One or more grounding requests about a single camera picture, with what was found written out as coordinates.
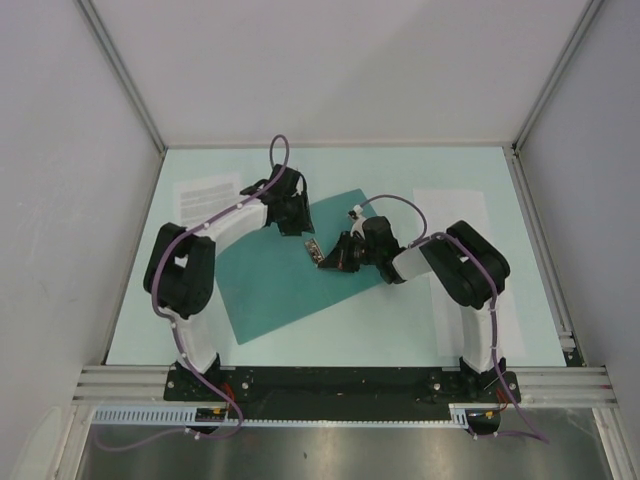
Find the chrome folder clip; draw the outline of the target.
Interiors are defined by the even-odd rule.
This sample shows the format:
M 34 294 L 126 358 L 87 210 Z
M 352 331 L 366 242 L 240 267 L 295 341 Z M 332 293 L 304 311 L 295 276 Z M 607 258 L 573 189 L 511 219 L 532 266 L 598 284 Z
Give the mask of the chrome folder clip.
M 311 238 L 309 240 L 306 240 L 304 242 L 304 246 L 305 249 L 307 251 L 307 253 L 309 254 L 312 262 L 316 265 L 319 266 L 321 264 L 321 262 L 325 259 L 325 256 L 318 244 L 318 242 L 316 241 L 315 238 Z

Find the teal folder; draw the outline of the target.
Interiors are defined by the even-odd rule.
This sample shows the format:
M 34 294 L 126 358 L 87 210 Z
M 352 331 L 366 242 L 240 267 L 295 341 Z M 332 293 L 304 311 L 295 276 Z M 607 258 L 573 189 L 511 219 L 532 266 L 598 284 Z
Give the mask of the teal folder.
M 327 254 L 351 227 L 347 211 L 365 199 L 354 189 L 312 203 L 313 234 L 285 237 L 268 227 L 232 244 L 216 256 L 214 293 L 201 316 L 210 326 L 228 322 L 242 345 L 381 285 L 375 267 L 319 269 L 305 247 L 314 239 Z

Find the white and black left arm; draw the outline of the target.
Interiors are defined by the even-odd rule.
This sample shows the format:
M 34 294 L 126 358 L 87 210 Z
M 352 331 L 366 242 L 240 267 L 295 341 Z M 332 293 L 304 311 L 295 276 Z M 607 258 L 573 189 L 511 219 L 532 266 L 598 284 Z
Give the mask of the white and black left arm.
M 187 228 L 166 223 L 158 231 L 143 288 L 151 296 L 154 313 L 169 322 L 179 362 L 190 369 L 185 385 L 199 399 L 214 397 L 221 387 L 220 374 L 211 369 L 219 354 L 206 322 L 199 318 L 213 296 L 216 257 L 273 224 L 283 236 L 314 231 L 306 179 L 283 164 L 200 224 Z

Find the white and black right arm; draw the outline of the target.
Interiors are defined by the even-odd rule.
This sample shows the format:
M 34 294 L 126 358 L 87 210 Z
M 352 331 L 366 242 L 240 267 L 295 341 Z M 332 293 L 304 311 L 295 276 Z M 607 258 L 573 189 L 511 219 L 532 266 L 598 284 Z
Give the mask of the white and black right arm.
M 324 270 L 356 273 L 373 266 L 388 284 L 402 284 L 433 274 L 462 310 L 461 376 L 463 393 L 484 401 L 497 389 L 506 370 L 500 352 L 497 302 L 511 268 L 506 258 L 469 223 L 460 220 L 412 247 L 402 247 L 384 216 L 356 215 L 329 254 L 317 262 Z

